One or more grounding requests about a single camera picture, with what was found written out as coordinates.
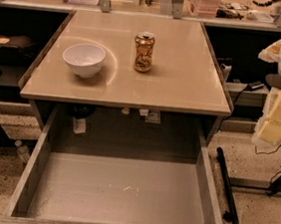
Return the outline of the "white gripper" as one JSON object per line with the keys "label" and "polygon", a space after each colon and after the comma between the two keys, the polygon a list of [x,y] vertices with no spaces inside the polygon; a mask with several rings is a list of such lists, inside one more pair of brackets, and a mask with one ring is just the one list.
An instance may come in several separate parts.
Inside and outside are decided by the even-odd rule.
{"label": "white gripper", "polygon": [[271,88],[267,95],[263,114],[255,125],[252,142],[256,146],[268,147],[281,142],[281,90]]}

